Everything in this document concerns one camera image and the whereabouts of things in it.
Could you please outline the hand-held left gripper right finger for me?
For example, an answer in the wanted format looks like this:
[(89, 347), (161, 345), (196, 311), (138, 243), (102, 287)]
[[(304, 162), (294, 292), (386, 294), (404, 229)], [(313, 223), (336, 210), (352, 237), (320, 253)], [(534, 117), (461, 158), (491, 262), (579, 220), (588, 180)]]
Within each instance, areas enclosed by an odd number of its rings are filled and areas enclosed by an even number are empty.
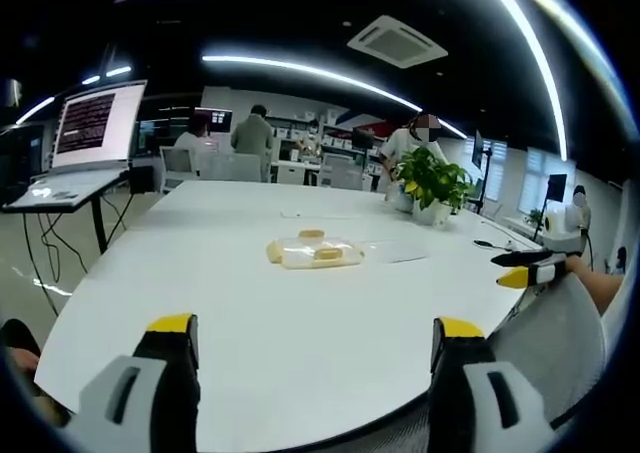
[(447, 317), (433, 322), (428, 426), (430, 452), (542, 452), (555, 437), (527, 378), (479, 328)]

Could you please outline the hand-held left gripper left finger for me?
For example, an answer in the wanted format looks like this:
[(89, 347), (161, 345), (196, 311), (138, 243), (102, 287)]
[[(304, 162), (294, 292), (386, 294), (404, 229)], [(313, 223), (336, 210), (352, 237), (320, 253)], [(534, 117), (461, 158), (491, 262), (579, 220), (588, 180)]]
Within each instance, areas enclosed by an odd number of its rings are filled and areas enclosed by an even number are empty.
[(151, 323), (130, 356), (113, 359), (81, 391), (65, 427), (81, 452), (195, 452), (201, 398), (193, 313)]

